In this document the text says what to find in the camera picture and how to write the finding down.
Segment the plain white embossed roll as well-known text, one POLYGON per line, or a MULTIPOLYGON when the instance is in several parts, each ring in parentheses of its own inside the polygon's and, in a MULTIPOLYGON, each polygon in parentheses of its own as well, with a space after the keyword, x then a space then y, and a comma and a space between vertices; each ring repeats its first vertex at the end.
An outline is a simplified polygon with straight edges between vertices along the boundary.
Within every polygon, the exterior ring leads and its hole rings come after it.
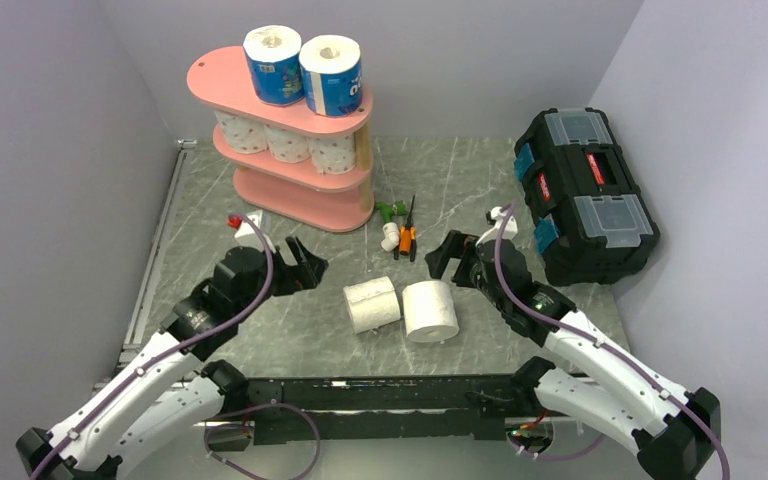
POLYGON ((459 333, 451 290, 445 282, 427 280, 411 284, 402 292, 402 303, 409 341, 441 342, 459 333))

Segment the green pipe fitting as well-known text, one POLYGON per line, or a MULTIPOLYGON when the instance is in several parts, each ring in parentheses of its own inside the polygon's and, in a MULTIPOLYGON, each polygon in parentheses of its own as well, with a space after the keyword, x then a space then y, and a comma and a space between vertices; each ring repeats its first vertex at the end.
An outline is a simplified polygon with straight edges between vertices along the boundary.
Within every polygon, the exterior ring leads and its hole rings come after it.
POLYGON ((403 201, 393 203, 376 202, 374 211, 378 212, 385 224, 392 223, 395 217, 405 216, 408 208, 403 201))

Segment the white pipe elbow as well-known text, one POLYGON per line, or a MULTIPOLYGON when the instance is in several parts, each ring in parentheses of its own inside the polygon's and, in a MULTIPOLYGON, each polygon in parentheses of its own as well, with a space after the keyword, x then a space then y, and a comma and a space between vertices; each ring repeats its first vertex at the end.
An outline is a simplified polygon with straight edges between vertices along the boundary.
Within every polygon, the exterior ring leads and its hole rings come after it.
POLYGON ((382 228, 383 238, 381 248, 386 252, 392 252, 400 244, 400 229, 395 222, 387 222, 382 228))

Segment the plain white paper roll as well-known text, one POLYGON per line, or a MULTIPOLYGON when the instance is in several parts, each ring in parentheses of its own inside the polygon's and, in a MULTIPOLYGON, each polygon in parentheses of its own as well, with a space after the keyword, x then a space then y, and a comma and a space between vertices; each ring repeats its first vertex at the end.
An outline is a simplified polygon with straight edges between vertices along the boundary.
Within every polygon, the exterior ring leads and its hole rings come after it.
POLYGON ((346 286, 343 295, 355 334, 378 329, 402 318, 398 296, 388 276, 346 286))

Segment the blue paper roll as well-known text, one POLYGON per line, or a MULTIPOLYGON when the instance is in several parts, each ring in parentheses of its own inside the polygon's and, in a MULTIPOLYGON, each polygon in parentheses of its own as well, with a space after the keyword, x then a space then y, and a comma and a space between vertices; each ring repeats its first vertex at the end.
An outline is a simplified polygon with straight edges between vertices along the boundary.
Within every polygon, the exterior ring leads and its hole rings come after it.
POLYGON ((305 100, 315 114, 347 116, 363 100, 360 45, 341 35, 319 35, 299 52, 305 100))

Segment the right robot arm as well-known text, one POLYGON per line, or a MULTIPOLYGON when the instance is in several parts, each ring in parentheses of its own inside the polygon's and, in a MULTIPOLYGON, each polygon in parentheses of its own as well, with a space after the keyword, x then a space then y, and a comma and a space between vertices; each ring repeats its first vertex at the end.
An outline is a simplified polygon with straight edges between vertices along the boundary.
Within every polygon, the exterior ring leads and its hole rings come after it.
POLYGON ((720 401, 712 392, 691 391, 630 355, 569 298, 533 280, 510 240, 451 230, 424 257, 430 277, 440 279, 452 259, 455 285, 480 291, 514 332, 590 379, 533 357, 511 378, 517 411, 573 417, 623 445, 653 479, 693 479, 720 448, 720 401))

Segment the orange black pliers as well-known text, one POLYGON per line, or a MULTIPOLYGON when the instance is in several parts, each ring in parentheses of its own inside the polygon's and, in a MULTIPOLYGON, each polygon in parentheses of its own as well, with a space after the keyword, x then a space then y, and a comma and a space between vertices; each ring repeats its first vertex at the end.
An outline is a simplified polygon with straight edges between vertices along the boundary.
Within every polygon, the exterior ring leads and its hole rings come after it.
POLYGON ((395 260, 398 260, 401 257, 407 257, 411 262, 416 261, 417 242, 413 221, 414 204, 415 196, 412 196, 410 207, 408 208, 403 225, 399 230, 399 242, 393 253, 395 260))

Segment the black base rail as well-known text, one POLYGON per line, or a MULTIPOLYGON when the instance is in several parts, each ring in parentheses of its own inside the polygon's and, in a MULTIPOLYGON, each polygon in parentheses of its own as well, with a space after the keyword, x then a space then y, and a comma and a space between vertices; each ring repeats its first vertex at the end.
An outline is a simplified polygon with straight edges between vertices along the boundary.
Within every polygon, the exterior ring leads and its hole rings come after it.
POLYGON ((208 424, 219 452, 323 440, 503 440, 544 413, 508 374, 252 378, 208 424))

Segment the black tool box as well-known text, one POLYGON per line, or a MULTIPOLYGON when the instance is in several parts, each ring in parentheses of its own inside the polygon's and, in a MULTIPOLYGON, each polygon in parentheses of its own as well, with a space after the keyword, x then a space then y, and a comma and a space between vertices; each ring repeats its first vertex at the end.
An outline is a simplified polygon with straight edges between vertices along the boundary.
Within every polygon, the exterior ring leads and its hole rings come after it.
POLYGON ((514 155, 550 284, 611 285, 644 269, 660 230, 603 111, 544 110, 514 155))

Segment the floral paper roll large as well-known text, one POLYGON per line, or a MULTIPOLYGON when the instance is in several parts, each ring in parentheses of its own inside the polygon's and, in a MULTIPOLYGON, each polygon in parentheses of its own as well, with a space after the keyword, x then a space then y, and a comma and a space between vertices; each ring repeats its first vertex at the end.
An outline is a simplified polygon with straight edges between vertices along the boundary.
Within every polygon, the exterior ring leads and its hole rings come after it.
POLYGON ((233 151, 251 155, 268 149, 261 122, 222 110, 215 110, 214 115, 226 143, 233 151))

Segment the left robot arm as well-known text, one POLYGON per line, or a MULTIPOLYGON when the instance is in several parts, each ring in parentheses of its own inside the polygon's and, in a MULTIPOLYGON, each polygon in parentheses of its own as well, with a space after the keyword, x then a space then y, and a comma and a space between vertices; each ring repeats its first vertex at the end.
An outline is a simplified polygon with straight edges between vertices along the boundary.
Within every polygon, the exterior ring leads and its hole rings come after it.
POLYGON ((211 356, 263 301, 316 288, 328 267, 298 238, 286 242, 293 265, 260 240, 230 249, 101 391, 55 426, 26 431, 16 449, 30 478, 123 479, 195 423, 239 417, 248 379, 211 356))

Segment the pink three-tier shelf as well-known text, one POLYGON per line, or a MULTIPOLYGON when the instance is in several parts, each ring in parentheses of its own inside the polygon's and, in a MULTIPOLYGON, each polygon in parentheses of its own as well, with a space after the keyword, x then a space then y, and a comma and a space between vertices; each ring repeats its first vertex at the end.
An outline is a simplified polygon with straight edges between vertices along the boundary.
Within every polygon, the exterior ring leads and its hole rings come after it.
POLYGON ((186 81, 214 111, 212 141, 235 164, 233 185, 243 200, 328 232, 366 224, 374 206, 369 89, 346 117, 317 115, 303 101, 267 104, 255 94, 240 46, 204 54, 186 81))

